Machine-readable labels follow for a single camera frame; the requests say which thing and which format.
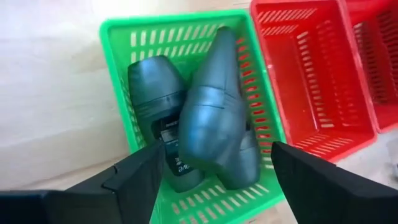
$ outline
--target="gray plastic bottle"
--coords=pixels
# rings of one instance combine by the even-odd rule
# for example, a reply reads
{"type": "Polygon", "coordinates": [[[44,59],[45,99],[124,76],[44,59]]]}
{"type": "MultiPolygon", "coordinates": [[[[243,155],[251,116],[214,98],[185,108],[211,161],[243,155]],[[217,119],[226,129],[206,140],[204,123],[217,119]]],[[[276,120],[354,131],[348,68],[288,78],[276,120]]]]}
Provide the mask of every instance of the gray plastic bottle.
{"type": "Polygon", "coordinates": [[[239,154],[217,176],[227,190],[250,187],[260,179],[261,153],[256,134],[247,124],[239,154]]]}
{"type": "Polygon", "coordinates": [[[196,187],[204,172],[180,160],[178,121],[186,88],[174,65],[164,56],[147,58],[128,68],[130,98],[146,143],[163,140],[165,179],[176,192],[196,187]]]}
{"type": "Polygon", "coordinates": [[[236,37],[230,28],[217,30],[193,75],[180,116],[179,153],[193,167],[222,172],[239,152],[246,124],[236,37]]]}

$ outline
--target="deodorant bottle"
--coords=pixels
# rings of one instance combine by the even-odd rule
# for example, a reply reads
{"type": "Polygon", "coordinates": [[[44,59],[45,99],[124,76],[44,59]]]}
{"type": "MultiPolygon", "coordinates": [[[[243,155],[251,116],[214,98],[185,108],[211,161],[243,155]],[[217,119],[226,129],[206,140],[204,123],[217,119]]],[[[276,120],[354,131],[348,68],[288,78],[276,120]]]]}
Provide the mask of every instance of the deodorant bottle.
{"type": "Polygon", "coordinates": [[[184,82],[167,57],[156,56],[128,68],[129,92],[137,123],[146,143],[165,143],[164,177],[176,192],[190,190],[205,178],[204,172],[181,161],[178,123],[186,99],[184,82]]]}
{"type": "Polygon", "coordinates": [[[211,47],[193,74],[180,116],[180,156],[193,167],[222,172],[239,152],[246,124],[239,82],[236,37],[217,30],[211,47]]]}
{"type": "Polygon", "coordinates": [[[225,171],[217,176],[227,190],[243,189],[259,181],[260,165],[261,153],[256,134],[247,124],[239,154],[231,158],[225,171]]]}

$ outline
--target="bottle label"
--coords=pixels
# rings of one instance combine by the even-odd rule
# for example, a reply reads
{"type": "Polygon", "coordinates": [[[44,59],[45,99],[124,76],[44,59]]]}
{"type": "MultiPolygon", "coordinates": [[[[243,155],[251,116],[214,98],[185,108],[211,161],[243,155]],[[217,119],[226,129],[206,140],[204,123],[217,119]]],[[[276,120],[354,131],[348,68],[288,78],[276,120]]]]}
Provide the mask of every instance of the bottle label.
{"type": "Polygon", "coordinates": [[[184,164],[178,155],[178,121],[179,115],[162,118],[152,124],[152,132],[156,139],[161,139],[166,147],[166,162],[176,176],[187,174],[193,170],[184,164]]]}

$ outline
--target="green basket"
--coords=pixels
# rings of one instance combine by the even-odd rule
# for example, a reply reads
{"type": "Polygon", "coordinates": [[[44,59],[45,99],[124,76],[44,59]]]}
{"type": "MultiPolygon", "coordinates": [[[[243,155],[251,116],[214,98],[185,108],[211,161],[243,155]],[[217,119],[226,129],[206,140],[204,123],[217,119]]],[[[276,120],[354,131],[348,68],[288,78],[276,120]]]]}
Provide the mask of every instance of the green basket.
{"type": "Polygon", "coordinates": [[[152,223],[239,223],[284,198],[270,151],[272,141],[284,142],[285,136],[252,20],[245,10],[112,19],[101,26],[101,41],[130,150],[139,150],[145,142],[129,99],[127,67],[137,60],[166,55],[188,81],[221,26],[233,28],[239,37],[245,97],[262,151],[261,180],[248,189],[227,191],[211,175],[200,186],[180,194],[163,182],[152,223]]]}

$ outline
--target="red basket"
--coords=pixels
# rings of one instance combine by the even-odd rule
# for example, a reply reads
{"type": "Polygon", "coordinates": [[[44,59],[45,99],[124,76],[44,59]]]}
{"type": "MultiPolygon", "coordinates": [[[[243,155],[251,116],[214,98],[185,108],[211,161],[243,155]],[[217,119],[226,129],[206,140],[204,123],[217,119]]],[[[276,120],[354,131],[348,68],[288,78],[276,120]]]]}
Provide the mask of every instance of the red basket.
{"type": "Polygon", "coordinates": [[[346,0],[381,133],[398,126],[398,1],[346,0]]]}
{"type": "Polygon", "coordinates": [[[289,144],[335,162],[371,144],[366,79],[338,1],[251,3],[289,144]]]}

